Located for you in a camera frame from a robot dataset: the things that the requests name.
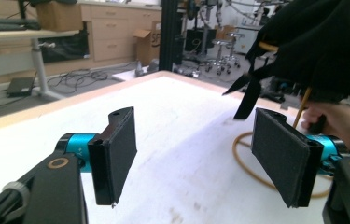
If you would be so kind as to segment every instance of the floor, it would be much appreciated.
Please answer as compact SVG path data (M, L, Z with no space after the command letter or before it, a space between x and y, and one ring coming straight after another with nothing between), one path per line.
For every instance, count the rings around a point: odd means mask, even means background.
M216 49L208 49L206 59L215 59L217 56L216 52ZM236 56L240 58L240 68L233 66L229 74L227 73L226 68L221 75L218 75L216 67L212 67L209 72L206 72L206 67L203 63L196 63L189 60L184 60L182 64L176 68L178 72L184 76L193 76L193 78L197 78L200 81L209 82L228 88L243 72L246 72L249 68L249 63L245 60L244 55L237 54ZM263 60L258 60L257 64L262 65ZM136 66L137 62L132 62L101 69L71 71L67 74L48 77L48 84L52 91L56 91L66 97L70 97L83 92L92 91L119 83L121 80L113 77L113 75L126 71L133 73ZM0 85L0 117L51 102L49 99L39 97L34 92L28 97L8 98L6 93L8 84L9 83Z

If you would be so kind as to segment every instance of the wooden stick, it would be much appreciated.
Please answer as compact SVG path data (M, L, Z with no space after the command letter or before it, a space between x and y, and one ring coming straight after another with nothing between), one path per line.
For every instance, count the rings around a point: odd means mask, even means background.
M309 95L311 94L311 91L312 91L312 88L308 87L308 89L306 89L305 94L303 95L303 98L302 98L302 101L301 101L301 105L300 105L300 109L299 109L299 111L297 113L297 117L296 117L296 119L294 120L294 123L293 123L293 128L297 128L297 125L298 125L298 122L300 120L302 111L305 108L305 104L308 101L308 98L309 98Z

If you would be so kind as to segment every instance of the black fabric piece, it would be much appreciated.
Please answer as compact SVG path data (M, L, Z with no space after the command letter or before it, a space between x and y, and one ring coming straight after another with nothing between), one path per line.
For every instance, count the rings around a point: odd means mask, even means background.
M236 111L234 118L247 119L247 117L253 110L260 93L261 84L259 84L259 80L252 77L248 84L244 99L242 100L241 105Z
M247 74L241 75L236 81L230 86L230 88L223 93L223 95L229 94L233 91L240 90L243 86L247 85L249 83L250 77Z
M279 50L268 69L255 70L255 59L266 52L260 41ZM246 58L251 76L263 72L316 91L350 95L350 0L289 3L261 28Z
M235 119L247 119L247 117L250 115L251 111L254 108L254 105L256 104L256 101L261 95L262 87L259 82L262 79L267 78L267 75L269 73L266 71L269 71L270 68L271 65L267 65L253 73L253 76L242 75L232 84L232 86L230 86L226 92L223 93L224 95L233 91L240 90L243 86L248 84L245 96L234 116Z

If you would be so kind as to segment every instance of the desk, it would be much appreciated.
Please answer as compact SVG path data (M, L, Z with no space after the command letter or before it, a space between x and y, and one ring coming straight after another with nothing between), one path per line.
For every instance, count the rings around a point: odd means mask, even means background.
M91 224L322 223L326 199L288 209L280 195L236 163L234 138L254 116L234 120L242 94L168 72L52 102L0 118L0 190L50 154L65 133L100 133L108 113L134 106L137 155L119 204L94 203L91 174L82 174ZM258 100L294 118L296 111ZM245 163L266 174L247 148ZM316 187L329 183L318 178Z
M26 31L6 31L0 32L0 41L9 41L9 40L18 40L18 39L31 39L32 40L32 57L30 55L19 54L25 58L18 59L13 55L0 55L0 75L11 73L11 66L13 63L19 63L24 66L26 69L29 67L29 60L32 59L33 66L38 75L39 83L39 93L43 96L48 96L54 99L62 99L63 96L52 92L49 90L47 85L46 71L44 69L44 62L41 55L40 47L38 46L38 38L47 38L47 37L59 37L59 36L69 36L74 35L78 31L69 31L69 32L52 32L47 30L26 30Z

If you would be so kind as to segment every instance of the person's arm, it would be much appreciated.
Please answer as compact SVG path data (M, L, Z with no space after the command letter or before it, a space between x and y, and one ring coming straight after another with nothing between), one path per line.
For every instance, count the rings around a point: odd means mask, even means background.
M308 129L311 123L316 123L321 115L325 115L327 120L322 134L340 138L350 150L350 106L316 102L308 102L306 106L308 109L303 114L302 128Z

